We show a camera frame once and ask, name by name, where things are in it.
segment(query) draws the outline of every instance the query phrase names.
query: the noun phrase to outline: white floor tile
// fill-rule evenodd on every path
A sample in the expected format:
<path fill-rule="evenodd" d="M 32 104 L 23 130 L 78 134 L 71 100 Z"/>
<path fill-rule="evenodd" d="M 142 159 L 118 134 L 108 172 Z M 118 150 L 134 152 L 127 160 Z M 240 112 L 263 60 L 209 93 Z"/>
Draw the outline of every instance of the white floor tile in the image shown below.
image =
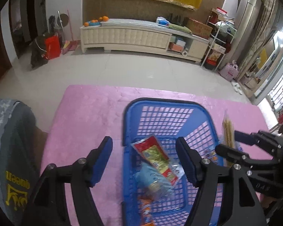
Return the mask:
<path fill-rule="evenodd" d="M 72 84 L 150 88 L 248 102 L 218 74 L 170 57 L 75 51 L 31 70 L 30 56 L 30 52 L 24 54 L 2 79 L 0 98 L 18 99 L 30 106 L 43 131 L 50 130 L 63 93 Z"/>
<path fill-rule="evenodd" d="M 98 83 L 178 91 L 168 60 L 150 56 L 111 54 Z"/>

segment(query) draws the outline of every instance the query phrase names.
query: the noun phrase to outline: mirror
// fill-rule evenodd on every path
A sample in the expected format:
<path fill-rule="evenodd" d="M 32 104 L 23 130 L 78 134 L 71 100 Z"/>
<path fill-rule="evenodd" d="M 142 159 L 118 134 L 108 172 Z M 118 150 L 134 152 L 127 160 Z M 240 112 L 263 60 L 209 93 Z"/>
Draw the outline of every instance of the mirror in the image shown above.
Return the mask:
<path fill-rule="evenodd" d="M 240 79 L 251 94 L 258 96 L 268 83 L 268 75 L 275 70 L 283 55 L 283 32 L 273 29 L 248 63 Z"/>

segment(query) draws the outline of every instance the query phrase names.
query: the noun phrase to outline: pink bag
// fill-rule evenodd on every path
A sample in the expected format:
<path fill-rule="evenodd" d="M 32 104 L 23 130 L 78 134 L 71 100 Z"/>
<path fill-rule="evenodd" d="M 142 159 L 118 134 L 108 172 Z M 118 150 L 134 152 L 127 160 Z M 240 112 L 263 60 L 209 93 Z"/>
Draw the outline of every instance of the pink bag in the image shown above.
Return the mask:
<path fill-rule="evenodd" d="M 223 69 L 219 71 L 219 74 L 228 81 L 237 77 L 238 73 L 239 69 L 236 63 L 227 63 Z"/>

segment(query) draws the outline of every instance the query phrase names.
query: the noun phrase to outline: orange fruit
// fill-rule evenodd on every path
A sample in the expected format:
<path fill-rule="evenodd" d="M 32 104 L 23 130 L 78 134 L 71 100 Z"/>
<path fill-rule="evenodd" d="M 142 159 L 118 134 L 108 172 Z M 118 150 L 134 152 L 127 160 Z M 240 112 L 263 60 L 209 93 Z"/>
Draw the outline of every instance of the orange fruit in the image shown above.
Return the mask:
<path fill-rule="evenodd" d="M 107 16 L 103 16 L 103 21 L 104 21 L 104 22 L 108 21 L 108 19 L 109 19 L 109 18 L 108 18 Z"/>

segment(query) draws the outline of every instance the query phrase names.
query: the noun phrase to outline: pink mat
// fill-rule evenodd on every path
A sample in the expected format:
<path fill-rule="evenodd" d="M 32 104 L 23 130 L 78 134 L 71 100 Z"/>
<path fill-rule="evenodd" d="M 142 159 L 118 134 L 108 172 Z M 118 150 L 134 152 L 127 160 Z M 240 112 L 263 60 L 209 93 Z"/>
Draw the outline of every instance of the pink mat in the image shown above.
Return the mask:
<path fill-rule="evenodd" d="M 141 97 L 194 101 L 204 106 L 214 121 L 217 134 L 227 110 L 236 130 L 251 133 L 268 130 L 260 109 L 251 104 L 200 97 L 192 94 L 111 86 L 69 86 L 56 111 L 44 149 L 41 171 L 47 164 L 70 165 L 97 148 L 105 136 L 113 139 L 113 151 L 101 181 L 91 189 L 99 214 L 106 226 L 119 226 L 122 201 L 122 115 L 129 102 Z M 242 144 L 251 158 L 271 159 L 256 146 Z M 78 225 L 70 185 L 66 185 L 71 224 Z"/>

